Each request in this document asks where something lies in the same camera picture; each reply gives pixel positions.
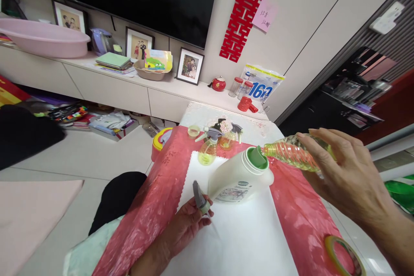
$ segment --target floor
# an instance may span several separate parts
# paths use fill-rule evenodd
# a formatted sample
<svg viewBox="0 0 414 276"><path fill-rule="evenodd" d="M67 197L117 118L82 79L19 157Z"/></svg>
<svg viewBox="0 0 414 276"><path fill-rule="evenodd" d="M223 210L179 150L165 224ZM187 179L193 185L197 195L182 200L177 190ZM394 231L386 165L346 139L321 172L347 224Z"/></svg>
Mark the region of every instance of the floor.
<svg viewBox="0 0 414 276"><path fill-rule="evenodd" d="M152 138L137 128L119 142L91 132L69 131L49 149L0 171L0 181L85 180L83 189L65 216L35 251L19 276L62 274L67 251L88 235L100 195L108 182L121 173L151 167ZM343 238L362 259L367 275L394 275L372 240L349 218L324 202Z"/></svg>

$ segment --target pink tablecloth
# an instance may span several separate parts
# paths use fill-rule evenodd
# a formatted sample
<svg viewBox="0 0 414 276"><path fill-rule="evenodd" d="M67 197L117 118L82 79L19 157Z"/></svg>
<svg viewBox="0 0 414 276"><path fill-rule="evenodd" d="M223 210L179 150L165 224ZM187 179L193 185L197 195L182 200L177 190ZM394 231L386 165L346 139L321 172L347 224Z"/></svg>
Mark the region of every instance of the pink tablecloth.
<svg viewBox="0 0 414 276"><path fill-rule="evenodd" d="M186 127L173 129L93 276L124 276L164 230L177 210L191 152L202 144L188 138ZM230 158L250 146L236 144L230 152L219 149L217 155ZM319 196L300 170L277 160L270 162L275 176L270 190L299 275L339 275L325 251L324 238L341 235Z"/></svg>

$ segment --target light green clothing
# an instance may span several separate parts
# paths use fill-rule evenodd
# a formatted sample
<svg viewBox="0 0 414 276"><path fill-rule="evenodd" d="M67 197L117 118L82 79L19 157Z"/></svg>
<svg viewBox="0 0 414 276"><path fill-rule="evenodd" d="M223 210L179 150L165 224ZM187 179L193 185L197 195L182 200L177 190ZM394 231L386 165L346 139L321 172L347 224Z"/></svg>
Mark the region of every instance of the light green clothing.
<svg viewBox="0 0 414 276"><path fill-rule="evenodd" d="M69 250L63 264L63 276L91 276L123 217L105 224Z"/></svg>

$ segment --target wall switch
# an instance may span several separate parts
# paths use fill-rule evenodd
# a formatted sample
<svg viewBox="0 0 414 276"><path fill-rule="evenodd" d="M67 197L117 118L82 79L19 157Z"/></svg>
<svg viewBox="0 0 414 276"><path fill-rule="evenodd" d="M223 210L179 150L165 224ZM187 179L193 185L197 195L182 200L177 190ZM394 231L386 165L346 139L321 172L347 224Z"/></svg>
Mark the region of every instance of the wall switch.
<svg viewBox="0 0 414 276"><path fill-rule="evenodd" d="M398 1L395 2L381 17L378 17L371 25L370 29L385 35L391 31L397 24L394 22L401 15L405 8Z"/></svg>

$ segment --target person's left hand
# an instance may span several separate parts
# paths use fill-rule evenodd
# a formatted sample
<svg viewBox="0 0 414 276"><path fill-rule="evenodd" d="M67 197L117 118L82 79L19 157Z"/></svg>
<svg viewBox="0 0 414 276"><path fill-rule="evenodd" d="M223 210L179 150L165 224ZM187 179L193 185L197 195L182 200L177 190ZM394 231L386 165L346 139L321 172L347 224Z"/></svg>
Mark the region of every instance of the person's left hand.
<svg viewBox="0 0 414 276"><path fill-rule="evenodd" d="M213 202L207 195L204 195L204 198L209 201L210 205L213 205ZM208 213L210 216L214 216L213 211L208 210ZM171 222L159 236L158 242L162 244L166 255L171 260L193 240L199 230L210 224L211 220L209 218L203 218L193 197L175 214Z"/></svg>

